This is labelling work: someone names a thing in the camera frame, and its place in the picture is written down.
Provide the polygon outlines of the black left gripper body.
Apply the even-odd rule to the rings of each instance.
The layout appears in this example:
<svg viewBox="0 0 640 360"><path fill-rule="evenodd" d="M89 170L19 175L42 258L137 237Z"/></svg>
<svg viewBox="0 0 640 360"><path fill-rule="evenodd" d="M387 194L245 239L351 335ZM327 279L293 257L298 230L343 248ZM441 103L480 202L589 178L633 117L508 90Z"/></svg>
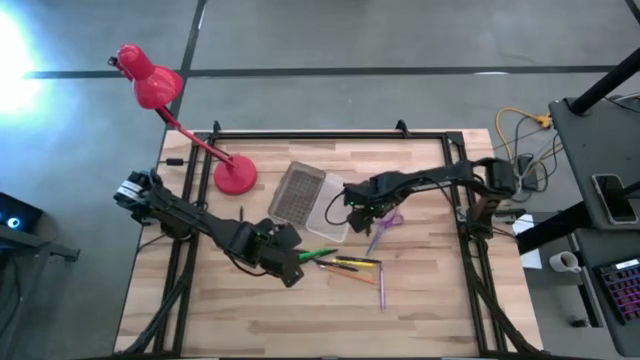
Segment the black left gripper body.
<svg viewBox="0 0 640 360"><path fill-rule="evenodd" d="M293 287L304 277L296 247L302 239L296 228L264 219L257 225L264 240L259 250L259 265L269 275L281 280L286 288Z"/></svg>

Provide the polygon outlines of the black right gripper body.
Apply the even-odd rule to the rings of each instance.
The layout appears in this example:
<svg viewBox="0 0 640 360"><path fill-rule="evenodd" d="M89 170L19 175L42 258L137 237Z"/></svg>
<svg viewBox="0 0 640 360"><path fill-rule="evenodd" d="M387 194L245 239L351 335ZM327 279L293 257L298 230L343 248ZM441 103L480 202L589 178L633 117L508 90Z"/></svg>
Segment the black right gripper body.
<svg viewBox="0 0 640 360"><path fill-rule="evenodd" d="M397 206L403 200L397 190L402 178L400 172L384 172L361 183L345 183L344 204L352 207L349 222L371 222Z"/></svg>

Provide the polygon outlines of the purple scissors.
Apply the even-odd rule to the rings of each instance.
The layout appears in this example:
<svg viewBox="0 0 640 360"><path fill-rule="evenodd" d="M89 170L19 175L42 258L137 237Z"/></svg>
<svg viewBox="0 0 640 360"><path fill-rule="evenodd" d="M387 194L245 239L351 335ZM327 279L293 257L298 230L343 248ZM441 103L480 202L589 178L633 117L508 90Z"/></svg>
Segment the purple scissors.
<svg viewBox="0 0 640 360"><path fill-rule="evenodd" d="M367 248L366 255L369 256L379 244L382 239L383 234L392 227L400 226L404 223L404 216L398 213L398 210L395 209L393 213L386 215L384 218L377 220L376 231L374 237Z"/></svg>

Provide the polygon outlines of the green marker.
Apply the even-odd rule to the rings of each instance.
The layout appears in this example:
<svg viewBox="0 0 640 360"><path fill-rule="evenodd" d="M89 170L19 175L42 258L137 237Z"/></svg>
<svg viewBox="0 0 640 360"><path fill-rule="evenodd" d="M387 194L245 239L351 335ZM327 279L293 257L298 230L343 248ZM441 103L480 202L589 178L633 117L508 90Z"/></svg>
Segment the green marker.
<svg viewBox="0 0 640 360"><path fill-rule="evenodd" d="M337 249L328 249L328 248L313 250L313 251L306 251L302 249L296 250L296 253L298 254L298 260L301 263L305 263L310 260L314 260L323 256L334 254L336 252L337 252Z"/></svg>

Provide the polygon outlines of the orange pencil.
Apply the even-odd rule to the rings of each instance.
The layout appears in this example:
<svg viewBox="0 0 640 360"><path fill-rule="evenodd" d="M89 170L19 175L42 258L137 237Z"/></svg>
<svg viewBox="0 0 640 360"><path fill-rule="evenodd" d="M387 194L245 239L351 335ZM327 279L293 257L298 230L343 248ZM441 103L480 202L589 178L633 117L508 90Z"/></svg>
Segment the orange pencil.
<svg viewBox="0 0 640 360"><path fill-rule="evenodd" d="M366 276L358 275L358 274L356 274L354 272L350 272L348 270L343 270L343 269L330 267L330 266L326 266L326 265L320 265L319 267L321 269L326 270L326 271L329 271L329 272L332 272L332 273L335 273L335 274L339 274L341 276L344 276L344 277L347 277L347 278L350 278L350 279L354 279L354 280L361 281L361 282L368 283L368 284L377 284L376 280L373 280L373 279L371 279L369 277L366 277Z"/></svg>

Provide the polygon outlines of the grey translucent box lid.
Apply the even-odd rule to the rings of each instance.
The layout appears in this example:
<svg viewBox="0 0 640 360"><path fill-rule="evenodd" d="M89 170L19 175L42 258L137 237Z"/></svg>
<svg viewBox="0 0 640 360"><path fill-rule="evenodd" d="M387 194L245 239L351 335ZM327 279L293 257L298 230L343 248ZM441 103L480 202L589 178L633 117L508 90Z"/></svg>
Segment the grey translucent box lid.
<svg viewBox="0 0 640 360"><path fill-rule="evenodd" d="M307 164L294 161L274 192L268 208L271 218L303 227L324 183L326 173Z"/></svg>

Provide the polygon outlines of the black box beside table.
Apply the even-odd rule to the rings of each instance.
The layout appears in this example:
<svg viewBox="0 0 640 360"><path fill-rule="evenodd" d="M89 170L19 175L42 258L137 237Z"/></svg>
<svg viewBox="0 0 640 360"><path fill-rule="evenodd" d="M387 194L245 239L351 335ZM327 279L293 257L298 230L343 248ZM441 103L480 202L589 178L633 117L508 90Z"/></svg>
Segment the black box beside table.
<svg viewBox="0 0 640 360"><path fill-rule="evenodd" d="M495 222L513 224L516 220L526 214L526 210L522 208L499 209L493 214L493 220Z"/></svg>

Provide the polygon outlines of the white paper sheet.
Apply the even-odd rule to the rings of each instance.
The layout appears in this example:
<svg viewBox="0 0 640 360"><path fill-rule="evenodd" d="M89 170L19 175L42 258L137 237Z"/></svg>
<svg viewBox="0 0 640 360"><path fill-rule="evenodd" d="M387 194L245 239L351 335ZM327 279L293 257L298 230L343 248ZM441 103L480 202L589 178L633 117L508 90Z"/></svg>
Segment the white paper sheet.
<svg viewBox="0 0 640 360"><path fill-rule="evenodd" d="M513 224L512 230L515 235L519 235L526 230L534 227L534 220L531 214L524 214L520 216ZM522 266L527 269L542 269L542 262L540 253L538 250L532 250L524 255L520 256Z"/></svg>

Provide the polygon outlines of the black metal beam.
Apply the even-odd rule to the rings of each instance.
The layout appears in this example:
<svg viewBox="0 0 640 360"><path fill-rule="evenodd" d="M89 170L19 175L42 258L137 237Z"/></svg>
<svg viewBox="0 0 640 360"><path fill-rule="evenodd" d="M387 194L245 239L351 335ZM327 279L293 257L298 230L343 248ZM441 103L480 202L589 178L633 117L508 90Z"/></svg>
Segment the black metal beam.
<svg viewBox="0 0 640 360"><path fill-rule="evenodd" d="M576 229L591 228L593 221L584 202L579 202L516 236L518 251L524 255Z"/></svg>

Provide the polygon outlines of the white mug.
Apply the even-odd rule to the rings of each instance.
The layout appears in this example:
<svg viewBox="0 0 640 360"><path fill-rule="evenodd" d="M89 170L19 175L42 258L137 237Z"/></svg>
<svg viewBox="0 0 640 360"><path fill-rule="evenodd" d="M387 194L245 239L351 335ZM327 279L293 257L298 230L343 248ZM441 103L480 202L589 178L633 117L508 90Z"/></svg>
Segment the white mug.
<svg viewBox="0 0 640 360"><path fill-rule="evenodd" d="M579 273L581 264L578 257L568 251L563 251L552 255L548 261L552 270L558 273Z"/></svg>

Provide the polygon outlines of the red desk lamp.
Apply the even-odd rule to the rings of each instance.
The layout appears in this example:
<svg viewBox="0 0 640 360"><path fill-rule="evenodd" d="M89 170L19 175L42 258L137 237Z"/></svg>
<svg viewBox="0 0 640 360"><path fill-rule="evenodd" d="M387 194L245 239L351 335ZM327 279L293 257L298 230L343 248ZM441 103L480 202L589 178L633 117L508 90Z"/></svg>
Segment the red desk lamp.
<svg viewBox="0 0 640 360"><path fill-rule="evenodd" d="M154 64L136 44L119 47L109 64L118 69L132 85L132 91L140 107L155 111L172 130L191 140L209 155L219 160L213 180L220 192L241 195L250 191L257 182L257 168L243 155L227 155L213 145L208 145L194 133L186 130L167 107L181 94L183 78L174 70Z"/></svg>

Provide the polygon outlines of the grey side desk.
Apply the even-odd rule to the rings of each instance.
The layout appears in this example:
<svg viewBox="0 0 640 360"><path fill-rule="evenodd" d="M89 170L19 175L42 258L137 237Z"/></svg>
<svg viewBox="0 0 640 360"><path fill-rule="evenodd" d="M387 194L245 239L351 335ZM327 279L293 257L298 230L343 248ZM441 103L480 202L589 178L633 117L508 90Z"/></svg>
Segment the grey side desk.
<svg viewBox="0 0 640 360"><path fill-rule="evenodd" d="M618 321L595 272L600 266L640 258L640 192L630 200L638 221L614 225L592 180L595 175L613 174L625 186L640 182L640 102L624 101L618 106L602 101L584 116L574 115L564 101L552 102L549 108L591 219L591 226L575 230L574 237L594 282L608 332L620 355L640 357L640 320L627 325Z"/></svg>

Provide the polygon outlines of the black smartphone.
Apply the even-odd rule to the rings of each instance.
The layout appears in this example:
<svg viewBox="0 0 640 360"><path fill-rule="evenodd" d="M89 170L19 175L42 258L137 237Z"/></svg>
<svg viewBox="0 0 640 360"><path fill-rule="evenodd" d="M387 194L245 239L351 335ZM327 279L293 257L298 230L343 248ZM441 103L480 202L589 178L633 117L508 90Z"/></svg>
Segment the black smartphone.
<svg viewBox="0 0 640 360"><path fill-rule="evenodd" d="M596 194L608 221L613 225L629 225L638 222L638 216L630 200L623 194L624 186L619 176L595 174L592 176Z"/></svg>

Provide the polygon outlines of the dark stand with bar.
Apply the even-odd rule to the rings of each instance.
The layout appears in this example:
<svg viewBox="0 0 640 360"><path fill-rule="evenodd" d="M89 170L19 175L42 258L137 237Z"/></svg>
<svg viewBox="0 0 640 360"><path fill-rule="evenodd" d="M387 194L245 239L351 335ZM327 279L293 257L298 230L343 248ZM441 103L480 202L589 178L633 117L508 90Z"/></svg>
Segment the dark stand with bar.
<svg viewBox="0 0 640 360"><path fill-rule="evenodd" d="M60 256L67 262L75 262L80 254L79 248L68 247L53 240L44 240L39 236L13 230L4 225L0 225L0 248L44 251L47 255Z"/></svg>

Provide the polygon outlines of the black slanted pole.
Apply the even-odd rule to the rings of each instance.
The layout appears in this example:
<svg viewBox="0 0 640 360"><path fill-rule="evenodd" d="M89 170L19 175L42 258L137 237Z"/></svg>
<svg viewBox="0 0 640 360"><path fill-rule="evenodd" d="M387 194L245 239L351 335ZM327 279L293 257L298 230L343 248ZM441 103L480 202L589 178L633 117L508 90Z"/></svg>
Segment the black slanted pole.
<svg viewBox="0 0 640 360"><path fill-rule="evenodd" d="M631 53L586 92L574 99L569 104L569 110L575 115L582 115L639 70L640 48Z"/></svg>

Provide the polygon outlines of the backlit keyboard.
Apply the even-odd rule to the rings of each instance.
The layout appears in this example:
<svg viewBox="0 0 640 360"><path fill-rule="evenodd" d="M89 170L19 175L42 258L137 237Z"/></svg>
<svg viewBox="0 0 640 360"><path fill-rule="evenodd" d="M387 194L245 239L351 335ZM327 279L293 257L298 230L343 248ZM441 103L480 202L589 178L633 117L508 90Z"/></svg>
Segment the backlit keyboard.
<svg viewBox="0 0 640 360"><path fill-rule="evenodd" d="M640 321L640 258L599 266L595 273L618 322Z"/></svg>

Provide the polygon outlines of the black device with blue light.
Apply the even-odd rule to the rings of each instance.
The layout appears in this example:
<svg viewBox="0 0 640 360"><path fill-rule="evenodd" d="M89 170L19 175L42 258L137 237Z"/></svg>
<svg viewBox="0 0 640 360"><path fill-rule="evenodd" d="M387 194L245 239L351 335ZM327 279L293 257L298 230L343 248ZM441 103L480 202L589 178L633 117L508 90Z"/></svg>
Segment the black device with blue light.
<svg viewBox="0 0 640 360"><path fill-rule="evenodd" d="M33 233L43 215L35 206L0 192L0 224L12 230Z"/></svg>

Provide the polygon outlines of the black metal table frame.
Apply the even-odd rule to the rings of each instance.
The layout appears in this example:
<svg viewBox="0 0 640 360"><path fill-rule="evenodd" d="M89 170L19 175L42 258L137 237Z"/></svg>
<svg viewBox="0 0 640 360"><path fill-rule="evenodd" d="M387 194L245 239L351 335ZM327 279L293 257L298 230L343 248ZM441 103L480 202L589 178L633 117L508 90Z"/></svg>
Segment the black metal table frame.
<svg viewBox="0 0 640 360"><path fill-rule="evenodd" d="M221 132L215 144L253 160L257 184L249 193L220 193L206 155L169 132L158 174L174 193L202 202L210 213L257 222L289 165L301 162L359 182L380 172L438 167L460 158L492 155L484 130ZM167 166L181 158L182 166ZM149 324L175 278L186 294L144 360L162 357L466 357L498 347L497 328L486 306L469 294L463 245L453 210L472 197L430 191L401 207L405 223L391 229L374 252L384 267L386 311L380 309L379 272L368 284L304 265L292 288L280 280L247 275L208 238L173 243L156 226L143 230L114 350L127 354Z"/></svg>

